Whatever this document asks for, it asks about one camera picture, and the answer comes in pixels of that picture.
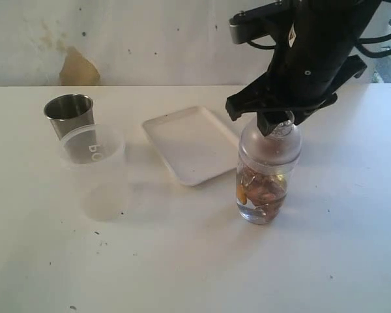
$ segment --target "plastic cup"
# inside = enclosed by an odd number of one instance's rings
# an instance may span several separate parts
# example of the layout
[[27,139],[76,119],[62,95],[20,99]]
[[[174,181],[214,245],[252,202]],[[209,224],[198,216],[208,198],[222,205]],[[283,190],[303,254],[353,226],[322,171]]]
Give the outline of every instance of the plastic cup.
[[111,220],[126,208],[125,142],[106,125],[79,127],[61,139],[61,160],[84,213]]

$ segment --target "stainless steel cup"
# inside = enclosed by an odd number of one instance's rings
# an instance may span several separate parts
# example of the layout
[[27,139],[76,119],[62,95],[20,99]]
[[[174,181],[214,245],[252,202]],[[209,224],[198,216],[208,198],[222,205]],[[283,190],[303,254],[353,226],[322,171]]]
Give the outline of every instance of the stainless steel cup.
[[49,101],[44,108],[58,138],[71,130],[94,124],[93,100],[80,94],[64,95]]

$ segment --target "white tray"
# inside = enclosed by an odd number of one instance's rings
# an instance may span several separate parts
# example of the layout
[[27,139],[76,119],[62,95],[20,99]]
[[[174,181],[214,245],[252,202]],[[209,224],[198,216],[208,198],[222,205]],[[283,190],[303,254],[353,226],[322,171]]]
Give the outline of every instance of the white tray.
[[237,165],[239,139],[204,107],[150,119],[142,127],[183,185],[196,186]]

